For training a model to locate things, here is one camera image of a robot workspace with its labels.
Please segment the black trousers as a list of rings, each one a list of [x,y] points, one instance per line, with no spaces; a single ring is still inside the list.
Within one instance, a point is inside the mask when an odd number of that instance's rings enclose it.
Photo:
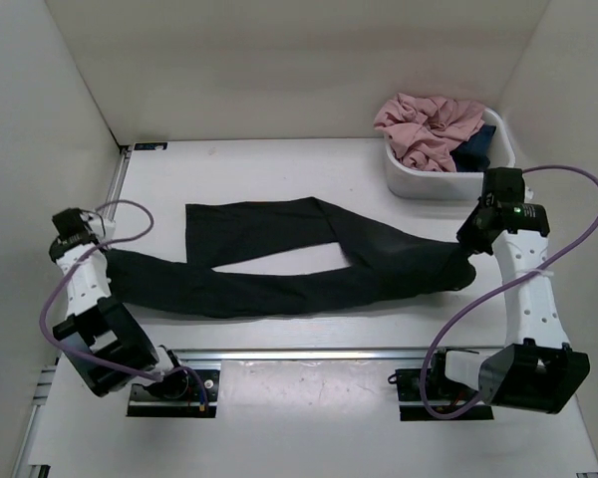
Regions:
[[[305,316],[462,290],[457,242],[408,234],[315,197],[185,207],[185,259],[106,254],[122,302],[212,319]]]

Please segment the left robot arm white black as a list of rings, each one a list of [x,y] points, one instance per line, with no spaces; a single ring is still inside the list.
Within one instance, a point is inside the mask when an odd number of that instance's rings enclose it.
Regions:
[[[57,237],[51,261],[66,280],[66,319],[51,330],[53,338],[91,392],[102,397],[123,388],[132,368],[156,372],[154,386],[167,398],[185,394],[189,375],[167,349],[156,350],[128,309],[112,294],[107,259],[98,246],[115,224],[94,211],[66,209],[52,217]]]

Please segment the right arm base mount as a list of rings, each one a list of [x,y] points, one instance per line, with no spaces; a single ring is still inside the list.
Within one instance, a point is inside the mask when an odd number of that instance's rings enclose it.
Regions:
[[[458,410],[475,396],[475,391],[460,383],[452,382],[440,376],[432,376],[427,371],[426,392],[430,406],[437,413],[448,414]],[[423,407],[419,389],[420,370],[418,368],[398,368],[388,376],[389,385],[394,385],[399,402],[400,420],[402,422],[434,421]],[[494,420],[492,408],[477,404],[458,421]]]

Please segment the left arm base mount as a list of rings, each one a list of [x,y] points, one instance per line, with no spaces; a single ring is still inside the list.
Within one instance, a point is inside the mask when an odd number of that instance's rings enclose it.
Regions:
[[[182,377],[167,388],[154,384],[133,384],[127,405],[127,417],[133,418],[214,418],[220,391],[221,365],[216,362],[184,362],[195,370],[204,386],[206,401],[194,378]]]

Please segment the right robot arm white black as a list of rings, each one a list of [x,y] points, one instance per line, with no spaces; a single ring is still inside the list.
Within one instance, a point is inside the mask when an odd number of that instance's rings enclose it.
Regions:
[[[586,378],[589,358],[572,349],[544,269],[549,232],[545,209],[525,200],[521,170],[499,167],[484,174],[477,206],[457,239],[469,252],[497,262],[505,342],[491,356],[448,350],[445,363],[428,373],[433,394],[449,398],[464,385],[488,405],[556,414]]]

